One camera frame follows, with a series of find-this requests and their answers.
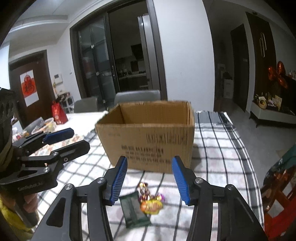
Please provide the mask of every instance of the tablecloth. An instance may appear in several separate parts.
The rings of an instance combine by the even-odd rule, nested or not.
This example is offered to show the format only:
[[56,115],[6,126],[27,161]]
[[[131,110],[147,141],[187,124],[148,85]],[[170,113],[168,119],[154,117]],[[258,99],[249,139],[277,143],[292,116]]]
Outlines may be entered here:
[[[195,122],[191,168],[196,176],[217,186],[224,187],[228,183],[235,185],[263,226],[258,181],[247,150],[235,127],[223,113],[197,112]],[[40,218],[65,184],[87,185],[96,178],[104,176],[112,167],[95,131],[90,131],[84,139],[90,143],[89,153],[66,163],[57,178],[58,185],[39,193]],[[164,208],[158,215],[150,216],[152,223],[150,226],[126,229],[120,201],[118,200],[112,207],[107,207],[114,240],[186,240],[193,207],[186,206],[181,200],[173,175],[128,169],[120,195],[134,192],[141,181],[149,184],[152,194],[160,192],[165,195]],[[82,204],[84,241],[89,240],[86,206],[87,204]],[[217,228],[218,205],[214,204],[211,240],[216,240]]]

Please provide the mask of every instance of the red bag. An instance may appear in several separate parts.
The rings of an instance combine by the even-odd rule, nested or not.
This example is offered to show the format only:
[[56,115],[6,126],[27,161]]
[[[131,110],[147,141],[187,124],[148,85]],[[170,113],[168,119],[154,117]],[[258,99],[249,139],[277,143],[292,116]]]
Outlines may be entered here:
[[57,125],[65,124],[68,118],[59,103],[52,102],[52,116]]

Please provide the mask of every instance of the screw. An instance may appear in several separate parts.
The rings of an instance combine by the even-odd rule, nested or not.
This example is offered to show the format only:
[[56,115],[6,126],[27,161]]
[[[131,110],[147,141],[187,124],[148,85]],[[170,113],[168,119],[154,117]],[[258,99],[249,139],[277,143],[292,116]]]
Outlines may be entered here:
[[50,170],[49,167],[45,167],[45,168],[43,169],[43,172],[48,172],[49,170]]
[[233,186],[232,184],[229,184],[229,185],[227,185],[227,188],[228,188],[229,190],[233,190],[233,189],[234,189],[234,186]]
[[202,179],[201,177],[197,177],[197,178],[195,179],[195,182],[196,182],[196,183],[203,183],[203,179]]
[[67,185],[65,186],[65,189],[66,189],[66,190],[70,190],[72,187],[73,187],[72,184],[67,184]]
[[99,177],[97,179],[97,183],[103,183],[104,181],[105,181],[105,178],[103,178],[103,177]]

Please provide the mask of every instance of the gray tile floor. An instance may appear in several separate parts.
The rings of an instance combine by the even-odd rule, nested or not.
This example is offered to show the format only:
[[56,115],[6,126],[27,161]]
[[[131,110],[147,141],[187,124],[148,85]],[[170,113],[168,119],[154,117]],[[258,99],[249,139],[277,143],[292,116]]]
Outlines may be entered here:
[[250,114],[238,107],[230,99],[223,99],[221,111],[227,112],[236,127],[242,141],[249,153],[262,187],[263,179],[269,168],[279,160],[276,151],[286,149],[296,143],[296,128],[280,128],[271,126],[258,126],[249,119]]

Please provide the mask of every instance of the cardboard box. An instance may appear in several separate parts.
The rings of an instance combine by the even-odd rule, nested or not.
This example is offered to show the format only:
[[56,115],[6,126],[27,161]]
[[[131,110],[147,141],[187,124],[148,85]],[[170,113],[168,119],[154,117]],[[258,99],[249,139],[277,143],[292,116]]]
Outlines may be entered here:
[[96,124],[96,132],[112,165],[121,155],[128,168],[172,173],[179,155],[190,167],[194,113],[188,102],[131,102],[113,108]]

